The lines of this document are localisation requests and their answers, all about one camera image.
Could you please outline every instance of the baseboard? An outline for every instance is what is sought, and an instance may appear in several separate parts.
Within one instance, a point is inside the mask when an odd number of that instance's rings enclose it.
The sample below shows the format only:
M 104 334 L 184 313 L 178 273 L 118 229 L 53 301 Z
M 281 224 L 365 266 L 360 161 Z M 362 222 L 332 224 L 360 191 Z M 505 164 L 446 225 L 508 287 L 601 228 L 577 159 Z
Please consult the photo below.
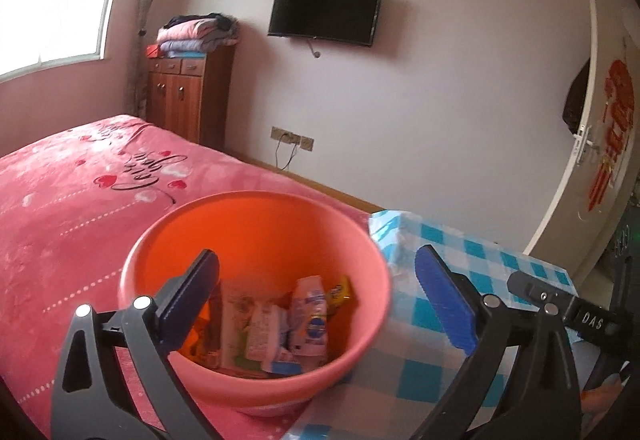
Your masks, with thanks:
M 316 191 L 320 191 L 321 193 L 324 193 L 330 196 L 331 198 L 335 198 L 336 200 L 339 200 L 342 203 L 350 205 L 351 207 L 355 207 L 356 209 L 359 209 L 361 211 L 365 211 L 366 213 L 371 214 L 371 213 L 377 213 L 378 211 L 384 210 L 384 208 L 377 206 L 376 204 L 372 204 L 370 202 L 367 202 L 366 200 L 361 200 L 360 198 L 348 195 L 347 193 L 343 193 L 342 191 L 338 191 L 337 189 L 333 189 L 332 187 L 328 187 L 324 184 L 314 182 L 313 180 L 309 180 L 308 178 L 304 178 L 303 176 L 296 175 L 295 173 L 291 173 L 289 171 L 281 171 L 280 169 L 277 169 L 275 166 L 271 164 L 267 164 L 266 162 L 256 160 L 255 158 L 251 158 L 250 156 L 247 156 L 243 153 L 238 153 L 237 151 L 234 151 L 232 149 L 225 149 L 225 153 L 247 164 L 256 165 L 263 169 L 267 169 L 268 171 L 273 171 L 274 173 L 284 175 L 297 182 L 300 182 L 301 184 L 311 187 Z

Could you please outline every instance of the blue gripper pad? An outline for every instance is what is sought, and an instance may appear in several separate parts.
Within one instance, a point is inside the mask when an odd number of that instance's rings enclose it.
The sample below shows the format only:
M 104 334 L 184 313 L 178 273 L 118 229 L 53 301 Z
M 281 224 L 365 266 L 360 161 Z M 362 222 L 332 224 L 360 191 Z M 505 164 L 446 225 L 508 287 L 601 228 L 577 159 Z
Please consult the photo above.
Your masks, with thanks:
M 415 253 L 415 276 L 451 344 L 469 356 L 478 346 L 476 316 L 456 287 L 452 274 L 431 245 Z
M 180 348 L 218 283 L 218 257 L 204 249 L 179 277 L 169 279 L 156 295 L 158 342 L 166 353 Z

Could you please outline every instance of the folded clothes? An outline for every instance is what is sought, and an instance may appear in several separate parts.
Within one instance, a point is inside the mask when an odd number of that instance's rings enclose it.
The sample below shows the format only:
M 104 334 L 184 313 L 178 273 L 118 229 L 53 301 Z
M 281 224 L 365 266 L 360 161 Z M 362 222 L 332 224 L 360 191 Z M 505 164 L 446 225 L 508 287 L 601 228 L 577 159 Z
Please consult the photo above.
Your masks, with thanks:
M 193 19 L 185 21 L 171 28 L 161 28 L 158 30 L 158 44 L 165 41 L 180 41 L 185 39 L 200 39 L 212 30 L 218 28 L 217 19 Z
M 186 21 L 193 21 L 196 19 L 215 19 L 218 22 L 218 28 L 221 30 L 229 30 L 231 28 L 231 24 L 234 22 L 233 19 L 220 14 L 219 12 L 211 12 L 206 16 L 200 16 L 199 14 L 189 15 L 189 16 L 174 16 L 169 20 L 169 23 L 164 25 L 162 28 L 171 28 L 172 26 L 178 25 L 180 23 L 184 23 Z
M 207 55 L 203 52 L 176 52 L 169 50 L 166 53 L 167 57 L 186 57 L 189 59 L 204 59 Z
M 202 39 L 182 41 L 165 41 L 160 45 L 163 52 L 213 52 L 219 46 L 231 46 L 238 42 L 237 38 L 223 37 L 205 42 Z
M 231 46 L 238 42 L 238 22 L 234 21 L 229 30 L 217 28 L 199 39 L 164 41 L 160 45 L 162 52 L 213 52 L 218 46 Z

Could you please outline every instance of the plastic bucket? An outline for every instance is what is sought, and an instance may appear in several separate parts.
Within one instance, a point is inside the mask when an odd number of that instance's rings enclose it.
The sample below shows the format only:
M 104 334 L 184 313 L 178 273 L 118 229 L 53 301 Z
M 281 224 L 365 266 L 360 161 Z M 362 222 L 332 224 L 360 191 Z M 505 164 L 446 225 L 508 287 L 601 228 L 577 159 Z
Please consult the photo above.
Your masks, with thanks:
M 127 258 L 118 293 L 121 307 L 154 295 L 182 274 L 203 248 L 220 260 L 222 279 L 260 270 L 279 290 L 319 274 L 325 289 L 349 276 L 355 302 L 328 323 L 327 365 L 289 378 L 249 380 L 223 375 L 177 352 L 169 360 L 195 398 L 275 416 L 288 412 L 343 378 L 363 356 L 390 304 L 384 257 L 348 216 L 322 203 L 288 194 L 230 192 L 201 198 L 167 214 L 138 240 Z

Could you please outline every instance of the power outlet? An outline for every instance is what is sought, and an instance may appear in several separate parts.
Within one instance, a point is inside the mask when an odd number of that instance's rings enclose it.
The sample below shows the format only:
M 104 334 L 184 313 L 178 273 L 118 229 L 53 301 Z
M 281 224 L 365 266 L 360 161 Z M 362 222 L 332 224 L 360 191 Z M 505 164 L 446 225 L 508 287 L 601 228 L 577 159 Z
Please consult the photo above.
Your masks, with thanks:
M 301 136 L 300 137 L 300 149 L 304 149 L 305 151 L 313 151 L 314 150 L 314 140 L 310 136 Z
M 271 138 L 283 144 L 300 144 L 300 136 L 289 130 L 271 127 Z

